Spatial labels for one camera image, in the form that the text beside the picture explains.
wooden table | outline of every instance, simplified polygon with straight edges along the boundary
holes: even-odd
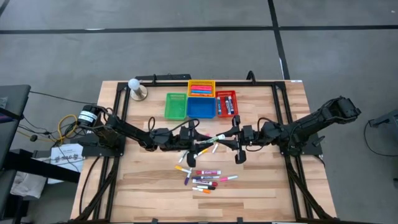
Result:
[[[117,82],[103,82],[99,105],[113,106],[116,85]],[[286,81],[286,86],[293,119],[308,115],[310,109],[303,83]],[[187,87],[147,89],[149,94],[144,101],[136,102],[130,98],[127,122],[145,131],[151,116],[156,118],[155,128],[173,128],[180,124],[181,121],[168,121],[164,118],[165,98],[166,93],[186,92]],[[227,86],[217,87],[217,90],[236,91],[241,126],[251,124],[253,129],[257,129],[257,120],[262,116],[277,121],[271,87]],[[284,112],[280,93],[279,98]],[[202,134],[214,136],[230,128],[231,118],[215,118],[201,119],[197,130]],[[135,141],[127,140],[126,151],[119,165],[111,221],[149,222],[152,218],[158,218],[160,222],[235,222],[237,217],[243,217],[248,222],[295,220],[285,162],[277,146],[267,146],[258,152],[247,152],[247,161],[240,165],[235,164],[236,153],[222,145],[215,154],[207,153],[200,156],[196,169],[222,170],[222,176],[239,176],[238,179],[220,183],[211,194],[193,191],[192,183],[187,186],[183,184],[186,173],[174,169],[182,153],[162,152],[159,149],[147,152]],[[78,216],[81,189],[94,159],[84,161],[71,218]],[[309,191],[326,212],[335,216],[322,163],[313,156],[302,156],[302,160]],[[97,162],[88,179],[83,208],[97,191],[101,166],[102,159]],[[186,161],[182,166],[188,167]],[[299,189],[297,192],[301,213],[305,217],[302,195]],[[101,204],[100,218],[104,217],[107,196],[106,192]]]

gray carpet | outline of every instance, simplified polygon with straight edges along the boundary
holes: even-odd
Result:
[[[397,1],[277,0],[280,26],[398,24]],[[11,0],[0,30],[175,26],[270,26],[265,0]],[[333,200],[344,220],[398,223],[398,159],[370,152],[366,121],[397,108],[398,30],[283,31],[291,79],[303,80],[311,110],[336,96],[350,97],[360,118],[321,134]],[[281,79],[272,31],[148,34],[0,34],[1,84],[95,102],[103,80],[137,75],[190,73],[193,78]],[[30,95],[25,111],[33,124],[52,131],[81,105]],[[386,127],[368,129],[370,145],[398,154]],[[17,135],[13,148],[48,150],[50,144]],[[75,184],[46,187],[31,203],[36,223],[68,220]]]

blue basket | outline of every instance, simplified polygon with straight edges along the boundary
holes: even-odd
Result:
[[[216,116],[216,99],[188,97],[187,115],[190,118],[214,118]]]

white lamp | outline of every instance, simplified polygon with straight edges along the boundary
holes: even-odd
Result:
[[[143,85],[140,85],[139,81],[135,78],[130,79],[128,85],[129,88],[132,90],[130,91],[130,96],[133,100],[141,101],[147,97],[147,88]]]

green basket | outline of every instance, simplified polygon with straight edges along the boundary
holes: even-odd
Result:
[[[164,117],[166,119],[185,119],[187,115],[187,94],[168,93],[166,96],[166,109]]]

